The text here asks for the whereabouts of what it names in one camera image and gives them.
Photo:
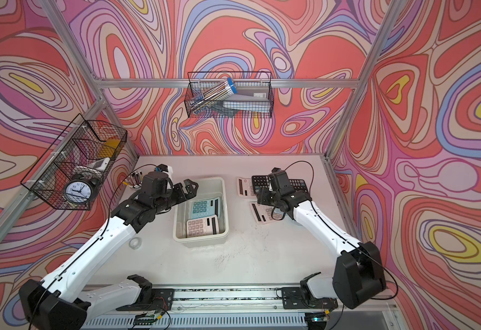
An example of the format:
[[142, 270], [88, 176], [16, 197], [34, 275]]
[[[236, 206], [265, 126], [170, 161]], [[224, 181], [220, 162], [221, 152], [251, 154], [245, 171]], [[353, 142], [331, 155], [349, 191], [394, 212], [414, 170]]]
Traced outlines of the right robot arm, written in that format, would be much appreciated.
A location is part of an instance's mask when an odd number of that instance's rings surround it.
[[332, 287], [336, 297], [354, 309], [387, 289], [378, 247], [363, 243], [330, 220], [309, 194], [293, 191], [283, 195], [268, 188], [257, 194], [258, 203], [287, 214], [328, 247], [335, 260]]

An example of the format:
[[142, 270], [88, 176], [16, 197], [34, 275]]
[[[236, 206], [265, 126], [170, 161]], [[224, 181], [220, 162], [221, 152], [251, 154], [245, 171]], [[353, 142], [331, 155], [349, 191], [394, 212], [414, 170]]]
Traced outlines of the white plastic storage box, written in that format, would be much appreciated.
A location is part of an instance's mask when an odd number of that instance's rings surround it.
[[223, 244], [229, 234], [225, 181], [208, 177], [196, 183], [196, 197], [174, 207], [173, 239], [187, 248]]

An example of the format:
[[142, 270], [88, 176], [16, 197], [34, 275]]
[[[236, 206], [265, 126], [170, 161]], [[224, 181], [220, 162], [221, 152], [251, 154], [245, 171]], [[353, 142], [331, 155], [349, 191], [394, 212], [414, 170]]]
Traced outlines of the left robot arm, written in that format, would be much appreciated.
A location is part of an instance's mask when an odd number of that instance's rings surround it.
[[199, 185], [189, 179], [173, 184], [168, 174], [150, 172], [141, 189], [116, 207], [105, 224], [78, 251], [42, 280], [28, 280], [19, 290], [30, 327], [80, 329], [106, 312], [130, 305], [148, 305], [151, 283], [139, 275], [98, 290], [84, 291], [93, 275], [125, 243], [157, 215], [197, 196]]

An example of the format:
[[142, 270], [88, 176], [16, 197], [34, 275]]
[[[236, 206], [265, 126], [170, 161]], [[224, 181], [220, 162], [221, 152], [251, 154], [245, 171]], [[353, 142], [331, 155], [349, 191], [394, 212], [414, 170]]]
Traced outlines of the light blue calculator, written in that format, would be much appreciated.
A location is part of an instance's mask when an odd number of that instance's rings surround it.
[[189, 209], [189, 219], [199, 219], [204, 217], [221, 215], [221, 202], [220, 197], [215, 197], [211, 199], [202, 199], [192, 203]]

